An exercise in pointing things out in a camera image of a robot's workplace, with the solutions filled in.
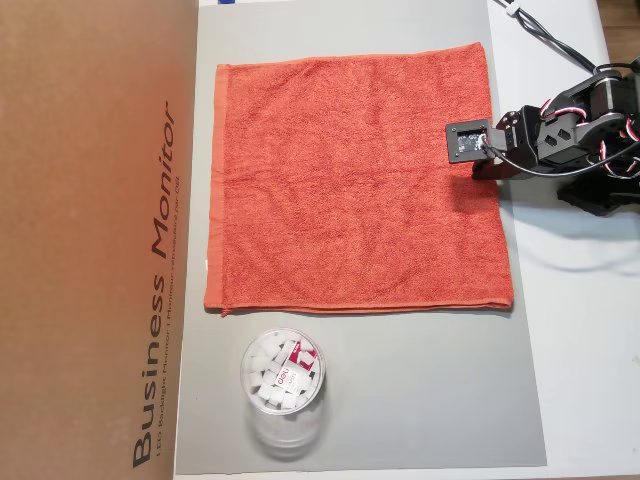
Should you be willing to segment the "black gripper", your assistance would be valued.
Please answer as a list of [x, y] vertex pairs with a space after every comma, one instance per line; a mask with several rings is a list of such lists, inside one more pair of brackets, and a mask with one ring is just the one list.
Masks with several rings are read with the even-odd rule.
[[540, 127], [539, 108], [525, 105], [518, 111], [505, 114], [495, 128], [489, 130], [489, 144], [509, 160], [475, 161], [472, 166], [474, 180], [506, 180], [530, 178], [520, 170], [533, 171], [538, 165], [536, 142]]

